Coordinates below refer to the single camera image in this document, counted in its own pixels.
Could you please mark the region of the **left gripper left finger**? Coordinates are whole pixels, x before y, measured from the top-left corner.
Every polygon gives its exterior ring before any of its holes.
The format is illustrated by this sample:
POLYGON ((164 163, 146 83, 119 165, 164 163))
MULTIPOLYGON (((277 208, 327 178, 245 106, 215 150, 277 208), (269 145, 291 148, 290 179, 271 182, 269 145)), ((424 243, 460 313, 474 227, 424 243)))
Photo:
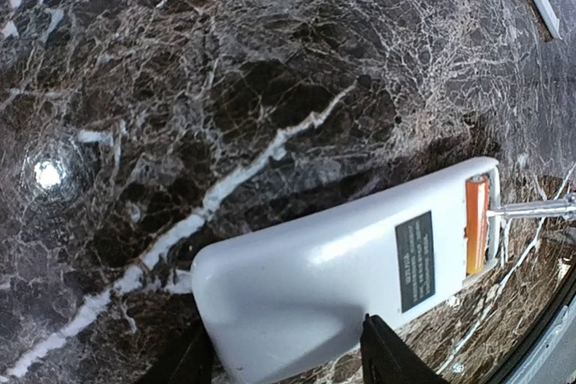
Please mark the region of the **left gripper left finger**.
POLYGON ((137 384, 209 384, 214 351, 201 320, 193 323, 160 356, 137 384))

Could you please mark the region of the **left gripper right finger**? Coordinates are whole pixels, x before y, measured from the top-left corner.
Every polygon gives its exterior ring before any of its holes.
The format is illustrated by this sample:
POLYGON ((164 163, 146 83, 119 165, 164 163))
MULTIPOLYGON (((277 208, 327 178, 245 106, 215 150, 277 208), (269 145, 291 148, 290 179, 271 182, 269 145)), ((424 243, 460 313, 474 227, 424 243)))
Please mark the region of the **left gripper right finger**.
POLYGON ((364 383, 448 384, 378 315, 366 314, 364 317, 360 353, 364 383))

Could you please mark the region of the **white remote control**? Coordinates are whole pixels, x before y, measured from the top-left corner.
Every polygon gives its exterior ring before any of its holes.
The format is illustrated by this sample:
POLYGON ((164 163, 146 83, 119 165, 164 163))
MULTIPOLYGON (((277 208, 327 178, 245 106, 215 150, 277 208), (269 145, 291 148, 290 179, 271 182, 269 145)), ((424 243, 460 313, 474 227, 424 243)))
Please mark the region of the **white remote control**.
POLYGON ((337 207, 206 246, 191 288, 225 371, 275 383, 353 349, 366 315, 399 328, 494 263, 494 158, 451 165, 337 207))

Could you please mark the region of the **clear handle screwdriver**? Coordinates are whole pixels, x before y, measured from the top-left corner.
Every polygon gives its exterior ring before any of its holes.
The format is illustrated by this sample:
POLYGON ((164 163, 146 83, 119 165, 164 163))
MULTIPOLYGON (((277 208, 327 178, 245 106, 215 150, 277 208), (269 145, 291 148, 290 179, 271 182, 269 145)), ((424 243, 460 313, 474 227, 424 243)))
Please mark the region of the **clear handle screwdriver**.
POLYGON ((487 217, 500 217, 504 219, 574 219, 575 193, 571 192, 561 199, 548 201, 503 204, 499 208, 488 209, 487 217))

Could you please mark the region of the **white battery cover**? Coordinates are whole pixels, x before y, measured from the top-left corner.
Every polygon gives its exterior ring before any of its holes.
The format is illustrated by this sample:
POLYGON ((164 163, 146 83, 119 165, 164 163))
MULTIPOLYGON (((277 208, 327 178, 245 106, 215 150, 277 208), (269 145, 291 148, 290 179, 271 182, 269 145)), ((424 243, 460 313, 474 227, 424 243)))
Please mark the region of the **white battery cover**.
POLYGON ((533 2, 552 38, 560 40, 562 38, 560 34, 560 19, 556 15, 550 0, 533 0, 533 2))

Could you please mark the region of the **red battery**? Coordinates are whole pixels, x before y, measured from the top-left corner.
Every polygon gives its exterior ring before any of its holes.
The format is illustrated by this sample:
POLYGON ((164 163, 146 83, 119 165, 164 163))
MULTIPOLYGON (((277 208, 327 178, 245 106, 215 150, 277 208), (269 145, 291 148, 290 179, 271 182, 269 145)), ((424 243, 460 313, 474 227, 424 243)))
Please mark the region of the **red battery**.
POLYGON ((466 181, 466 273, 480 273, 485 264, 488 236, 487 211, 490 203, 490 180, 487 175, 474 176, 466 181))

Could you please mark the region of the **black front rail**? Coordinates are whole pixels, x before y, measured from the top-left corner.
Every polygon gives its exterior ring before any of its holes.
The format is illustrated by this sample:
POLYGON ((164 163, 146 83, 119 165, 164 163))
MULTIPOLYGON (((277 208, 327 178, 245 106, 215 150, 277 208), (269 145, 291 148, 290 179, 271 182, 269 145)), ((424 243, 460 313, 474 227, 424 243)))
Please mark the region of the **black front rail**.
POLYGON ((575 381, 575 270, 487 383, 573 383, 575 381))

